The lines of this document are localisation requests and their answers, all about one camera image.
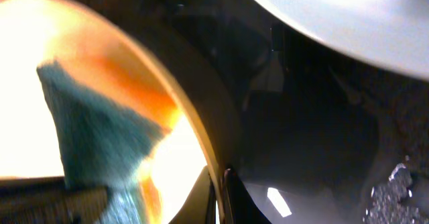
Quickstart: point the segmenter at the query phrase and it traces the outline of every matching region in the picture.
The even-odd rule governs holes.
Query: curved rim
[[[105,19],[103,16],[99,15],[97,12],[93,11],[89,7],[77,3],[73,0],[43,1],[57,2],[58,4],[61,4],[61,7],[67,10],[74,10],[84,17],[91,18],[96,23],[107,25],[108,27],[106,28],[109,30],[108,34],[114,35],[119,42],[122,42],[124,45],[126,45],[130,49],[130,51],[141,60],[141,62],[145,63],[145,67],[147,67],[147,69],[156,76],[156,78],[160,81],[161,85],[165,88],[169,96],[171,96],[171,98],[177,104],[179,109],[181,109],[185,116],[188,118],[194,130],[194,133],[198,138],[198,142],[200,143],[200,147],[202,148],[202,152],[204,153],[204,157],[207,161],[208,171],[210,173],[210,177],[212,179],[212,183],[218,200],[220,218],[222,219],[224,213],[223,203],[221,201],[222,196],[220,189],[221,184],[219,178],[219,163],[217,162],[212,143],[200,116],[198,115],[191,100],[188,98],[187,94],[184,92],[183,88],[179,85],[174,76],[144,45],[139,43],[137,40],[134,40],[118,26],[114,25],[108,19]]]
[[[427,19],[398,18],[381,9],[355,11],[351,6],[326,0],[255,1],[295,30],[333,50],[376,67],[429,80]],[[379,0],[370,6],[389,2]]]

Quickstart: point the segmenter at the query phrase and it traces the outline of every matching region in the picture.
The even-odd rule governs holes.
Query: scrubbing sponge
[[[159,125],[79,85],[58,62],[37,69],[54,118],[66,185],[127,188],[164,136]]]

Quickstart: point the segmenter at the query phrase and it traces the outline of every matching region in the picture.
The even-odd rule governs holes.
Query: white plate
[[[429,80],[429,0],[256,1],[343,54]]]

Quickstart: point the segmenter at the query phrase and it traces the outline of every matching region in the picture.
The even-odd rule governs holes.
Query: crumpled foil
[[[404,164],[398,164],[386,184],[375,186],[371,191],[372,207],[363,217],[368,224],[429,224],[419,209],[407,207],[400,201],[408,196],[411,186],[410,171]]]
[[[96,224],[146,222],[141,215],[144,206],[137,188],[112,190],[109,195],[109,204]]]

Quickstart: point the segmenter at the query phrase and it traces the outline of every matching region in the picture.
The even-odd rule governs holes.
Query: green sponge
[[[37,73],[54,118],[67,187],[135,186],[140,162],[164,136],[161,127],[78,84],[57,62]]]

